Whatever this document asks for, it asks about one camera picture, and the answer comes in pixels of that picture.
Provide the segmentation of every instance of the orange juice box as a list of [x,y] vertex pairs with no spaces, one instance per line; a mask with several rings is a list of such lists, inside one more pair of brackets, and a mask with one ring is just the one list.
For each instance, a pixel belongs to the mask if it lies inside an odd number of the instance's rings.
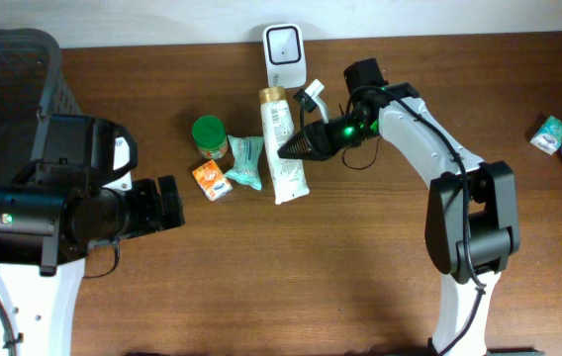
[[193,176],[211,202],[233,189],[214,160],[210,160],[194,170]]

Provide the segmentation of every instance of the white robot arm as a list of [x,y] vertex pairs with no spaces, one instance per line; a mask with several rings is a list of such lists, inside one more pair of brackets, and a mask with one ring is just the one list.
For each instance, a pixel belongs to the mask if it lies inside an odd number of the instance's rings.
[[[405,104],[420,113],[429,123],[438,128],[463,157],[462,161],[467,172],[479,170],[484,160],[471,153],[457,142],[426,109],[421,98],[407,97],[402,99]],[[380,111],[378,122],[380,136],[398,148],[418,171],[428,187],[430,181],[445,173],[459,175],[459,167],[455,163],[446,145],[435,133],[417,122],[400,104],[393,101]],[[479,278],[486,284],[486,295],[482,298],[476,316],[468,332],[444,355],[472,356],[485,355],[487,348],[484,340],[488,309],[492,290],[501,277],[501,272],[489,271]],[[477,297],[476,285],[469,279],[466,284],[459,284],[450,275],[441,277],[441,307],[439,322],[432,335],[432,345],[437,351],[444,350],[463,330],[468,321],[472,306]]]
[[53,115],[37,137],[31,164],[0,186],[0,356],[69,356],[89,250],[113,245],[112,272],[120,240],[184,224],[172,176],[160,193],[132,182],[138,148],[125,128]]
[[[344,76],[350,98],[340,118],[304,126],[304,111],[322,105],[307,91],[295,95],[301,102],[301,132],[279,149],[279,156],[326,160],[374,136],[397,147],[429,189],[425,242],[442,274],[439,322],[429,352],[486,355],[490,297],[520,245],[512,171],[505,162],[488,164],[461,145],[411,85],[388,85],[375,59],[354,63]],[[471,199],[485,204],[484,211],[469,215]]]

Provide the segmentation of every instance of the black mesh basket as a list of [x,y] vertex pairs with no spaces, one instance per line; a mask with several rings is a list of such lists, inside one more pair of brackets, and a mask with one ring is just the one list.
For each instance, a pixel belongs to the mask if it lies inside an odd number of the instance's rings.
[[80,114],[56,41],[39,30],[0,30],[0,184],[31,159],[38,120]]

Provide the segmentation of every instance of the wooden table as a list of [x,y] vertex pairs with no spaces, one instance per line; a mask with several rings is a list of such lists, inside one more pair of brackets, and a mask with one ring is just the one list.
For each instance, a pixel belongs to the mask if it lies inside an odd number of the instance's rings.
[[[525,137],[544,116],[562,119],[562,33],[307,42],[305,51],[308,81],[326,85],[333,112],[348,96],[342,70],[375,56],[385,78],[413,83],[463,145],[514,169],[522,245],[494,292],[487,344],[562,355],[562,158]],[[393,146],[381,143],[365,171],[340,157],[306,162],[310,195],[281,206],[264,156],[261,192],[235,184],[211,203],[191,175],[202,163],[191,125],[212,114],[230,134],[261,134],[261,44],[69,49],[63,59],[83,112],[124,125],[138,142],[135,177],[175,175],[187,221],[125,241],[116,273],[82,283],[73,355],[341,354],[426,343],[440,286],[423,242],[427,191]],[[373,149],[348,158],[362,164]],[[94,251],[88,273],[111,262],[110,250]]]

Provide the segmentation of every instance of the green packet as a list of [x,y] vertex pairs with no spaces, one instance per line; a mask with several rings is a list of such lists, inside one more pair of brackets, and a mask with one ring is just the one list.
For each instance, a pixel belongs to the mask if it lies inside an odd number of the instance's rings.
[[549,117],[529,142],[543,152],[553,154],[562,145],[562,122]]
[[233,168],[224,174],[239,184],[261,190],[261,178],[257,164],[263,148],[263,137],[234,137],[229,135],[229,144],[234,156]]

